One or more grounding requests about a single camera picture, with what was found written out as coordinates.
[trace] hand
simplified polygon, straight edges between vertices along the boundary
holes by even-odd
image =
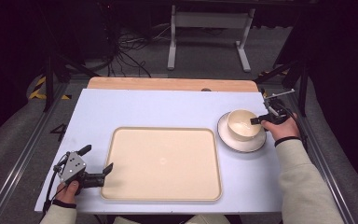
[[[300,136],[296,122],[292,118],[287,119],[284,123],[279,125],[262,120],[261,125],[272,133],[272,137],[275,141],[284,137]]]
[[[76,203],[75,202],[75,193],[79,188],[79,183],[77,181],[72,181],[65,189],[65,185],[61,183],[57,187],[57,192],[59,192],[56,196],[56,199],[63,203]]]

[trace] white tabletop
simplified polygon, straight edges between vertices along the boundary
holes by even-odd
[[[252,153],[240,153],[226,146],[217,132],[218,120],[227,112],[244,108],[257,115],[267,113],[259,92],[218,91],[82,91],[65,137],[51,165],[36,202],[43,208],[52,166],[67,151],[92,145],[82,159],[86,172],[100,173],[118,127],[186,127],[214,131],[223,193],[215,202],[139,202],[109,201],[99,188],[82,189],[76,196],[77,211],[91,214],[207,214],[279,212],[282,194],[278,186],[280,165],[267,133],[266,144]],[[110,175],[115,174],[115,167]],[[56,178],[53,195],[57,185]]]

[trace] sleeve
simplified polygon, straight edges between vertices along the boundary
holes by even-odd
[[[41,224],[75,224],[76,205],[54,200]]]
[[[344,223],[329,188],[301,141],[280,142],[277,154],[281,163],[283,223]]]

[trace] white metal frame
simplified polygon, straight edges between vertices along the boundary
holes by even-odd
[[[176,55],[176,27],[207,27],[207,28],[231,28],[242,29],[241,41],[236,41],[237,51],[240,55],[243,71],[250,72],[251,67],[245,54],[244,46],[251,28],[255,14],[254,9],[249,13],[203,13],[203,12],[176,12],[176,7],[172,6],[171,16],[171,44],[168,55],[168,70],[175,67]]]

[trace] black pants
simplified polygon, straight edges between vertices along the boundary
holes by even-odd
[[[128,216],[107,216],[107,223],[111,224],[116,217],[124,217],[128,220],[142,224],[179,224],[189,221],[194,215],[128,215]],[[225,215],[231,224],[242,224],[239,215]]]

